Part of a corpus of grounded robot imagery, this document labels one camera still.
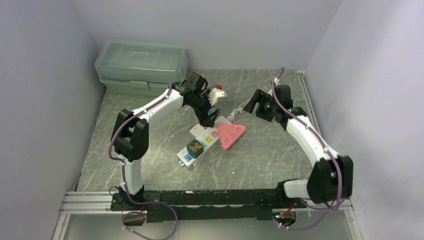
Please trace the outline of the white multicolour power strip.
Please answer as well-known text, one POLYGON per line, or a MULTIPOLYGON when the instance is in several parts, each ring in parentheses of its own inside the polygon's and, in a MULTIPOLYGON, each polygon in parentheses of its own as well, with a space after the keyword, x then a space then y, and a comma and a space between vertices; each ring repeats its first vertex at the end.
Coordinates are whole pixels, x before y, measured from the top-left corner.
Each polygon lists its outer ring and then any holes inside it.
POLYGON ((202 155, 200 155, 198 158, 193 158, 189 153, 188 153, 188 151, 187 151, 187 149, 186 149, 186 146, 182 149, 182 150, 180 150, 177 154, 176 154, 176 156, 177 156, 177 159, 178 159, 178 163, 182 166, 182 167, 187 167, 187 168, 190 168, 191 166, 193 166, 193 165, 195 165, 196 163, 197 163, 197 161, 200 159, 200 158, 202 158, 202 156, 204 156, 205 155, 205 153, 207 152, 207 151, 209 151, 211 148, 212 148, 212 146, 215 144, 215 143, 217 143, 217 142, 219 142, 220 141, 220 139, 219 139, 219 137, 218 138, 213 138, 212 136, 211 136, 211 132, 213 131, 213 130, 217 130, 217 124, 218 123, 231 123, 230 121, 228 121, 225 117, 223 117, 223 116, 220 116, 216 121, 215 121, 215 125, 214 125, 214 127, 207 127, 206 128, 206 130, 204 131, 204 133, 203 134, 201 134, 201 135, 199 135, 199 136, 197 136, 197 137, 194 137, 193 139, 197 139, 202 145, 203 145, 203 147, 204 147, 204 152, 203 152, 203 154, 202 155))

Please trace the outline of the pink triangular power strip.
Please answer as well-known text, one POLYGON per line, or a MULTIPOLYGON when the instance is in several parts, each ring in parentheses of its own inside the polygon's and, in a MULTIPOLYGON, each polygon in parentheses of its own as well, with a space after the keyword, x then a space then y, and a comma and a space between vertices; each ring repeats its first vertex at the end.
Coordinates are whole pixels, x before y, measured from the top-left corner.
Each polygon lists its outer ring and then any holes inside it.
POLYGON ((216 125, 221 147, 228 151, 245 133, 246 126, 220 122, 216 125))

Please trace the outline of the dark green cube socket adapter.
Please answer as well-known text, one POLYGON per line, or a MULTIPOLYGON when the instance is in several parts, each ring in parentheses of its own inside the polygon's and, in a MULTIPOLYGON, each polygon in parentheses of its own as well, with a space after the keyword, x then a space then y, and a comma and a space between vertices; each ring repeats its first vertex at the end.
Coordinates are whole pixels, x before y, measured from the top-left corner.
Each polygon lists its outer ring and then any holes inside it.
POLYGON ((204 146, 197 139, 193 139, 186 145, 187 152, 192 158, 196 159, 204 152, 204 146))

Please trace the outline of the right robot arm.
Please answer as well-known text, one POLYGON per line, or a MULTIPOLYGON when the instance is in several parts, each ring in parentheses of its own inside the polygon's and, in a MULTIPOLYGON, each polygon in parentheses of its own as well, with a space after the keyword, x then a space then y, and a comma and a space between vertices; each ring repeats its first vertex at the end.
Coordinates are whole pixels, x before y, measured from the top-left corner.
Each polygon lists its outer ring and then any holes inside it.
POLYGON ((298 142, 312 166, 307 180, 289 179, 277 184, 275 200, 280 207, 287 208, 300 200, 338 205, 351 197, 353 160, 338 154, 323 140, 305 110, 294 106, 288 85, 275 86, 271 94, 257 89, 243 111, 279 123, 298 142))

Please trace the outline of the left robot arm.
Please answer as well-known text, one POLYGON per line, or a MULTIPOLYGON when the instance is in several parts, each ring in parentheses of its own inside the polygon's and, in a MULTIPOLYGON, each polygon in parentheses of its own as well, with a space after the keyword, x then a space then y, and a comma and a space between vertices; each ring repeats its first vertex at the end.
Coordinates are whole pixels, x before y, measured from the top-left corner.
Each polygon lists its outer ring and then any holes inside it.
POLYGON ((146 105, 118 113, 107 151, 108 157, 120 164, 121 184, 118 189, 129 209, 137 210, 144 203, 141 159, 149 148, 150 128, 184 106, 194 110, 201 126, 214 127, 220 114, 215 105, 226 96, 219 84, 209 85, 203 76, 193 72, 182 82, 170 83, 164 93, 146 105))

